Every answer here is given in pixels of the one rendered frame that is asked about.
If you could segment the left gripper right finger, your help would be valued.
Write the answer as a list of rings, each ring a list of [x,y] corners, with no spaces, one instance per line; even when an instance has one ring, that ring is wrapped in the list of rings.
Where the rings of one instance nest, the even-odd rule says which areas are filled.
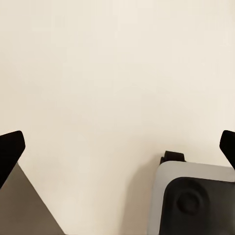
[[[219,147],[235,170],[235,132],[224,130]]]

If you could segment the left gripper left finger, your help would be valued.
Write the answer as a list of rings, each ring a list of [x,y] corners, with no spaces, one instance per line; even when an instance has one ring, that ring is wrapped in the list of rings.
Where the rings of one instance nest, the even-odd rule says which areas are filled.
[[[0,136],[0,188],[25,150],[24,136],[21,130]]]

